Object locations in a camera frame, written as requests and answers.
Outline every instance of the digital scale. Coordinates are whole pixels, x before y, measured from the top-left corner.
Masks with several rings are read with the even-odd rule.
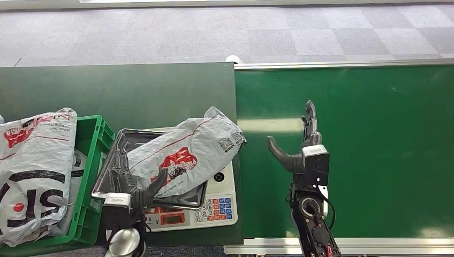
[[[199,210],[154,207],[145,214],[152,232],[233,225],[238,220],[232,162],[208,180]]]
[[[115,150],[129,152],[144,143],[165,134],[172,127],[152,130],[122,129],[117,133],[113,147],[92,189],[92,197],[106,199],[109,193],[128,193],[120,177],[112,169],[116,165]],[[182,195],[155,198],[159,207],[145,213],[147,232],[199,229],[233,225],[238,220],[233,165],[229,162],[207,182]]]

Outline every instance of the weighing scale keypad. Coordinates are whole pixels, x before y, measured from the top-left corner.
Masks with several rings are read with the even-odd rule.
[[[195,212],[195,222],[214,222],[233,219],[232,198],[205,200],[203,207]]]

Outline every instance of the green plastic crate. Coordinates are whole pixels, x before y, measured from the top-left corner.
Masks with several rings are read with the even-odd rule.
[[[87,156],[87,162],[68,235],[43,238],[16,247],[4,245],[0,247],[0,256],[33,256],[76,250],[95,244],[102,200],[93,199],[90,192],[114,139],[114,132],[100,115],[77,119],[75,148]]]

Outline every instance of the qr code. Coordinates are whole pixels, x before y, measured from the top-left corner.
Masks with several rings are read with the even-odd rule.
[[[241,132],[235,132],[232,134],[232,138],[236,144],[239,144],[243,141],[243,134]]]
[[[234,144],[230,138],[221,138],[219,139],[219,145],[224,150],[224,152],[228,152],[230,149],[234,147]]]

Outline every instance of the printed logo on bag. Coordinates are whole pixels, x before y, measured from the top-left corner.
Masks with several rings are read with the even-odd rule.
[[[11,128],[5,133],[3,133],[3,137],[8,141],[8,147],[12,148],[13,146],[17,145],[18,143],[23,142],[26,140],[30,134],[33,132],[33,129],[38,126],[38,124],[43,122],[49,122],[53,119],[64,118],[69,120],[71,118],[68,114],[58,114],[58,115],[43,115],[34,119],[31,119],[27,122],[22,124],[22,127],[14,127]]]
[[[194,169],[197,165],[197,158],[189,152],[187,146],[182,147],[179,151],[174,154],[168,155],[164,158],[164,161],[159,165],[159,169],[168,168],[167,170],[167,181],[163,186],[170,183],[176,177],[187,172],[188,170]],[[150,180],[153,182],[157,179],[157,176],[152,176]]]
[[[17,172],[14,173],[10,176],[9,180],[12,182],[19,183],[22,180],[27,180],[27,179],[34,179],[34,178],[48,178],[48,179],[53,179],[56,180],[60,183],[65,183],[65,175],[61,174],[59,172],[55,171],[50,171],[50,170],[32,170],[32,171],[23,171],[23,172]],[[5,200],[7,201],[8,197],[7,192],[11,188],[8,183],[3,184],[3,186],[0,188],[0,206],[2,204],[2,201]],[[7,227],[9,228],[18,228],[20,226],[23,226],[27,224],[30,221],[33,221],[36,219],[35,216],[35,202],[36,200],[39,200],[40,204],[44,207],[53,207],[53,209],[49,209],[47,211],[44,211],[41,213],[41,218],[44,218],[52,213],[57,213],[60,210],[60,206],[56,205],[54,203],[49,202],[49,198],[51,196],[58,196],[58,197],[63,197],[63,191],[57,190],[57,189],[50,189],[47,191],[44,191],[41,195],[36,195],[36,189],[32,190],[27,190],[27,202],[18,202],[12,206],[12,210],[16,213],[21,213],[24,209],[25,213],[24,216],[25,218],[20,219],[20,220],[7,220]]]

